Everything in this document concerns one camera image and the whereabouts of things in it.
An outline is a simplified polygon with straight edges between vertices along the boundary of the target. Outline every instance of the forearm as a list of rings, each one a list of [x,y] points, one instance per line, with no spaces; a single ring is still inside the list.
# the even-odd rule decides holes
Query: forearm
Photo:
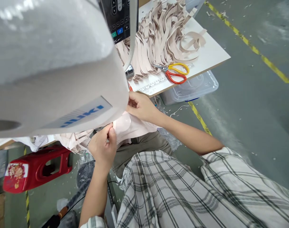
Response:
[[[79,227],[87,223],[91,217],[104,216],[107,200],[107,174],[102,174],[99,169],[98,166],[94,168],[93,177],[82,206]]]
[[[186,125],[164,114],[158,117],[157,125],[166,129],[199,155],[208,154],[224,147],[219,140],[204,131]]]

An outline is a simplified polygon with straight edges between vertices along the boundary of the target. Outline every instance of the sewing worker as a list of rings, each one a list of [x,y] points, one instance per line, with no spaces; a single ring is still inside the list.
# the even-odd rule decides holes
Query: sewing worker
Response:
[[[163,127],[200,155],[204,180],[175,158],[157,132],[133,139],[116,153],[116,134],[109,124],[88,146],[96,165],[80,226],[107,227],[107,175],[112,168],[125,192],[117,227],[289,227],[289,191],[238,153],[166,116],[145,95],[130,92],[127,112]]]

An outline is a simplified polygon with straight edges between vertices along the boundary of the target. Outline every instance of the sewing machine control panel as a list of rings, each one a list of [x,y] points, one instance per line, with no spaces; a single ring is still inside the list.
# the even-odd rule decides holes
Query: sewing machine control panel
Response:
[[[99,5],[115,44],[130,36],[130,0],[100,0]]]

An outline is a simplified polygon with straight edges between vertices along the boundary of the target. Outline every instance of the yellow-black tape line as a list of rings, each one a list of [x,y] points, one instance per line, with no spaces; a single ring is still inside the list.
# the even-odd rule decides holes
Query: yellow-black tape line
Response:
[[[24,146],[24,155],[26,155],[26,146]],[[26,196],[26,222],[27,222],[27,228],[30,228],[29,195],[28,195],[28,191],[25,191],[25,196]]]
[[[247,45],[249,46],[249,48],[257,55],[260,55],[262,61],[274,72],[277,74],[277,76],[280,77],[280,79],[283,80],[284,83],[287,83],[289,84],[289,78],[287,78],[285,76],[284,73],[282,73],[267,57],[265,57],[264,55],[262,55],[260,53],[260,51],[255,47],[253,46],[250,41],[237,29],[235,28],[223,15],[221,15],[217,9],[215,9],[214,6],[211,5],[211,3],[205,1],[204,2],[209,8],[210,10],[212,10],[222,21],[224,21],[224,23],[230,28],[233,30],[233,32],[238,35],[241,40]]]
[[[205,124],[204,120],[202,119],[201,115],[197,111],[197,109],[196,109],[195,105],[193,104],[193,102],[189,101],[188,103],[189,103],[189,106],[191,107],[191,109],[193,110],[194,114],[196,115],[197,119],[201,123],[202,127],[204,128],[204,131],[206,133],[208,133],[209,135],[212,135],[212,133],[210,132],[208,126]]]

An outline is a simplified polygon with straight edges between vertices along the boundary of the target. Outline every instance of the beige fabric strip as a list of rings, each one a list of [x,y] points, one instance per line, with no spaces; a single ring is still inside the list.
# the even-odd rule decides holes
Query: beige fabric strip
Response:
[[[185,10],[185,0],[175,4],[165,0],[153,1],[153,9],[139,23],[136,34],[135,52],[132,65],[135,71],[133,80],[138,82],[150,74],[159,74],[160,69],[152,65],[169,65],[174,62],[194,62],[196,53],[206,41],[203,37],[206,30],[200,33],[183,34],[186,23],[194,16],[194,8],[190,13]],[[116,44],[123,63],[128,60],[130,40],[125,39]]]

